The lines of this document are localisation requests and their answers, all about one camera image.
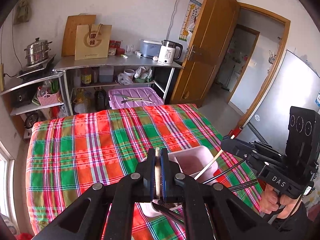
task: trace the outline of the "wooden cutting board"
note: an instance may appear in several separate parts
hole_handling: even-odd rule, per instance
[[[74,15],[68,17],[62,41],[62,57],[75,55],[77,26],[94,24],[95,21],[96,15]]]

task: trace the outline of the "white lid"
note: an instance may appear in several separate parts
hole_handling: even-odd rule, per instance
[[[162,42],[161,41],[146,41],[146,40],[143,40],[144,43],[152,43],[152,44],[158,44],[158,45],[162,45]]]

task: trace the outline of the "person's arm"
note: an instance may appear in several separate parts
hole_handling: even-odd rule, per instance
[[[307,217],[305,205],[300,201],[291,217],[282,226],[298,199],[291,199],[286,195],[282,195],[279,199],[273,189],[272,186],[267,184],[265,191],[261,194],[261,211],[266,214],[277,211],[279,208],[278,201],[281,205],[285,205],[284,210],[277,216],[272,225],[277,229],[281,227],[280,232],[282,233],[283,240],[303,240],[311,224],[311,221]]]

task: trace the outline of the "window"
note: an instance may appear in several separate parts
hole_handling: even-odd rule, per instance
[[[8,167],[9,159],[0,150],[0,213],[9,216],[8,209]]]

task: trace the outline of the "blue sticker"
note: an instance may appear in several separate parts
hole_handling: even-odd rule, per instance
[[[318,96],[317,96],[316,104],[317,104],[318,106],[320,106],[320,92],[319,92],[319,94],[318,94]]]

